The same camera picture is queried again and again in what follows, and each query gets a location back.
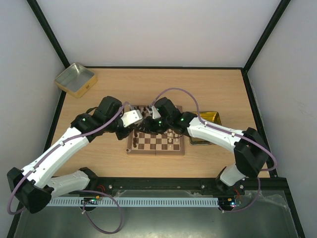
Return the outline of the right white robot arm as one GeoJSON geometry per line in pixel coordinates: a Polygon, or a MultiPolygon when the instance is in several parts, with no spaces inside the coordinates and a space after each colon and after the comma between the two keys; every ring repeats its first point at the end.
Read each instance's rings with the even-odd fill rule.
{"type": "Polygon", "coordinates": [[[219,145],[234,154],[235,163],[222,169],[215,180],[216,189],[221,194],[227,194],[236,182],[244,178],[257,178],[268,158],[268,149],[255,129],[234,130],[204,120],[197,113],[182,113],[163,97],[151,107],[150,115],[139,130],[163,134],[169,129],[179,135],[219,145]]]}

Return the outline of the wooden chess board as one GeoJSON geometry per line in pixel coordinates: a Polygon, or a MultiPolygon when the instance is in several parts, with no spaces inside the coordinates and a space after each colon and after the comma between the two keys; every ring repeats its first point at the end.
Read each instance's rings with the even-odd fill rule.
{"type": "Polygon", "coordinates": [[[133,131],[127,140],[127,148],[131,149],[128,155],[167,155],[167,156],[184,156],[185,155],[185,145],[184,137],[178,135],[178,144],[174,143],[174,137],[176,133],[169,129],[163,134],[152,135],[144,132],[133,131]]]}

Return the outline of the gold green tin box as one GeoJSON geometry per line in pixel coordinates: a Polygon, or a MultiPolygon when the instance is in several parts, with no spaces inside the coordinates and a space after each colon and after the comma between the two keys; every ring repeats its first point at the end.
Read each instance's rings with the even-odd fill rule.
{"type": "MultiPolygon", "coordinates": [[[[201,112],[200,116],[202,119],[213,122],[218,125],[222,125],[220,115],[218,112],[201,112]]],[[[214,145],[214,143],[201,138],[190,137],[189,144],[192,146],[198,145],[214,145]]]]}

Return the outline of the black aluminium frame rail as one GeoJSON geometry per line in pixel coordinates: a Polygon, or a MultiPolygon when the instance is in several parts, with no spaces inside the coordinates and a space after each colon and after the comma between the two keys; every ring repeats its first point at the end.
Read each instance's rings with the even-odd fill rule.
{"type": "Polygon", "coordinates": [[[232,188],[220,191],[215,178],[108,178],[99,177],[93,179],[86,187],[88,190],[101,191],[114,195],[122,190],[145,190],[145,191],[190,191],[201,195],[214,197],[229,197],[237,193],[245,194],[245,191],[257,191],[258,180],[247,178],[237,182],[232,188]]]}

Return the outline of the empty silver tin lid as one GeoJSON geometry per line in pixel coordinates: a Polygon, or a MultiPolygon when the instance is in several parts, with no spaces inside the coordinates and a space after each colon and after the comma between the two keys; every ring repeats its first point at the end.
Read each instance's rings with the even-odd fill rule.
{"type": "Polygon", "coordinates": [[[93,71],[79,63],[73,63],[54,81],[62,91],[78,99],[97,82],[97,76],[93,71]]]}

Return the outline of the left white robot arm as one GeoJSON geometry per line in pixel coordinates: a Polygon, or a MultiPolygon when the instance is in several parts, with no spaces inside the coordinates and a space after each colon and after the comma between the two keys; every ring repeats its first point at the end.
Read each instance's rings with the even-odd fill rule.
{"type": "Polygon", "coordinates": [[[84,190],[92,179],[88,169],[54,177],[55,172],[77,151],[105,132],[116,133],[119,140],[127,137],[142,121],[139,110],[105,116],[95,110],[95,118],[88,113],[80,114],[62,137],[40,157],[22,169],[13,167],[7,173],[11,198],[16,197],[23,205],[18,213],[28,210],[31,214],[44,209],[56,197],[69,192],[84,190]]]}

